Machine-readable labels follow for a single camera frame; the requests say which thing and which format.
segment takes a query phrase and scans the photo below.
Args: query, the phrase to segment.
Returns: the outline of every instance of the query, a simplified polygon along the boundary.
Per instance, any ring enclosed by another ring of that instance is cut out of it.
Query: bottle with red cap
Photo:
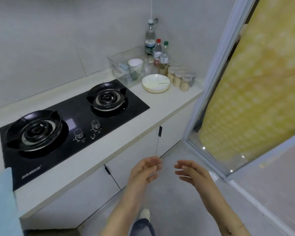
[[[154,55],[154,65],[159,65],[159,59],[162,54],[162,46],[161,46],[161,39],[156,40],[156,45],[153,49],[153,55]]]

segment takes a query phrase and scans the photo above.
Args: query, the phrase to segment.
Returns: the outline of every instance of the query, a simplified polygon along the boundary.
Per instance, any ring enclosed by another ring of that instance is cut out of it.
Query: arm
[[[141,160],[131,171],[125,193],[110,214],[101,236],[127,236],[142,204],[145,189],[154,181],[162,168],[162,160],[152,156]]]
[[[174,167],[182,169],[175,171],[181,180],[196,188],[205,208],[215,219],[222,236],[251,236],[240,218],[225,201],[206,169],[189,160],[179,160]]]

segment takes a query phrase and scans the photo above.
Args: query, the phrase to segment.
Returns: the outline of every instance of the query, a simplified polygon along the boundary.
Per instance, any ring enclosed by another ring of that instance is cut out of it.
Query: wall
[[[144,43],[150,0],[0,0],[0,107]]]
[[[273,160],[264,168],[248,168],[234,180],[295,230],[295,146]]]
[[[204,79],[236,0],[153,0],[170,58]]]

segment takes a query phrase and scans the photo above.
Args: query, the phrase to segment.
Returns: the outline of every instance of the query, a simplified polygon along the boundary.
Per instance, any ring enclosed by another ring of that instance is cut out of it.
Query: person's left hand
[[[147,185],[158,178],[155,172],[162,168],[161,163],[160,158],[151,156],[141,160],[132,169],[121,204],[134,216],[139,212]]]

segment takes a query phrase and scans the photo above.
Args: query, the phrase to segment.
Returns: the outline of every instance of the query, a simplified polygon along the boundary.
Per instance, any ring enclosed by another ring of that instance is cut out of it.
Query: stove knob
[[[84,133],[81,129],[76,129],[74,135],[76,139],[82,139],[84,137]]]
[[[92,121],[92,128],[93,128],[94,130],[98,130],[98,129],[101,128],[101,124],[99,123],[98,120],[93,120],[93,121]]]

